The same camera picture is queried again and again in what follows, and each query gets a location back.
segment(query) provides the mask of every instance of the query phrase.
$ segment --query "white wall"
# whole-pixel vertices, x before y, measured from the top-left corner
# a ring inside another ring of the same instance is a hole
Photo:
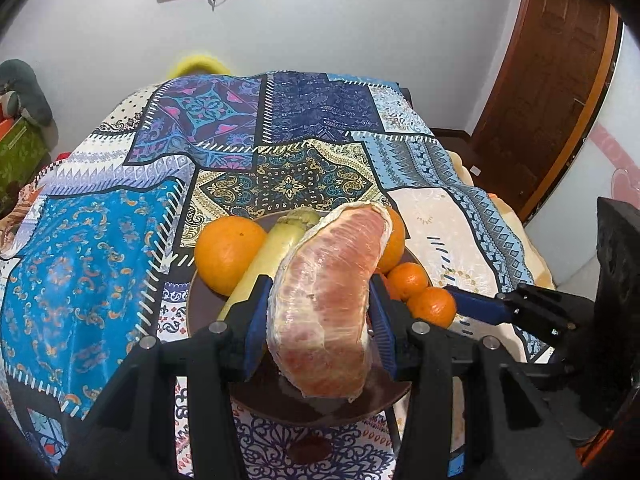
[[[558,290],[584,296],[594,301],[598,291],[600,263],[594,254],[572,277],[558,286]]]
[[[636,165],[640,164],[639,104],[640,47],[625,28],[613,80],[596,124],[606,128]],[[567,282],[579,269],[570,286],[597,282],[597,264],[585,264],[595,254],[596,199],[611,196],[615,169],[588,137],[558,188],[527,225],[526,232],[546,259],[556,283]],[[584,285],[580,287],[585,295],[590,293]]]
[[[464,129],[511,0],[28,0],[0,59],[30,63],[73,149],[137,88],[186,54],[238,75],[345,72],[396,80],[434,127]]]
[[[471,114],[466,122],[465,131],[469,135],[473,135],[473,132],[476,129],[476,124],[478,124],[480,115],[482,115],[482,111],[484,110],[484,106],[489,99],[489,95],[491,95],[491,90],[494,89],[495,79],[498,77],[498,72],[500,72],[502,61],[504,60],[504,55],[507,53],[507,47],[511,41],[513,27],[516,24],[518,10],[520,9],[520,1],[521,0],[509,0],[507,5],[507,13],[504,17],[502,33],[500,34],[500,39],[498,40],[498,45],[495,49],[494,58],[492,59],[487,75],[484,78],[484,84],[476,97],[476,103],[474,104]]]

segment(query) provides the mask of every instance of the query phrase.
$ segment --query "pink wall decal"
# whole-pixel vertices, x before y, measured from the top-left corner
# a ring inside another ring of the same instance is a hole
[[[595,123],[588,139],[609,159],[616,170],[611,176],[611,197],[640,209],[640,168],[600,123]]]

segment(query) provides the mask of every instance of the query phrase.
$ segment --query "yellow vegetable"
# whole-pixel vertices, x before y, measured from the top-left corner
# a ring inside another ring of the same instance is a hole
[[[236,285],[229,299],[226,300],[225,306],[218,314],[218,321],[225,319],[233,305],[249,299],[258,276],[268,274],[273,278],[280,262],[291,248],[302,239],[307,230],[319,221],[318,213],[310,207],[299,207],[278,218],[276,225],[269,231],[267,239],[242,275],[240,282]]]
[[[201,73],[230,75],[231,71],[211,56],[196,54],[196,56],[187,56],[181,59],[180,62],[171,69],[171,72],[169,72],[169,79]]]

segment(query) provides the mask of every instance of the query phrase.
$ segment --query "metal screw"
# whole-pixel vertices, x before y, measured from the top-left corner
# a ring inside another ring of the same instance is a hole
[[[140,340],[140,348],[143,348],[145,350],[149,350],[150,348],[152,348],[154,345],[156,344],[156,338],[153,337],[152,335],[145,335],[141,340]]]
[[[429,323],[425,323],[424,321],[415,321],[414,324],[411,325],[411,330],[417,334],[424,335],[429,333],[431,327]]]
[[[213,334],[222,334],[226,330],[226,323],[224,321],[214,321],[209,325],[209,332]]]
[[[489,350],[497,350],[498,348],[500,348],[500,341],[497,337],[494,337],[492,335],[483,337],[482,344]]]

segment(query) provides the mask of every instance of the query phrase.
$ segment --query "green box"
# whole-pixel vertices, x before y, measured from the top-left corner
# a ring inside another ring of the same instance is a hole
[[[14,208],[18,192],[47,153],[37,126],[20,118],[0,139],[0,212],[4,216]]]

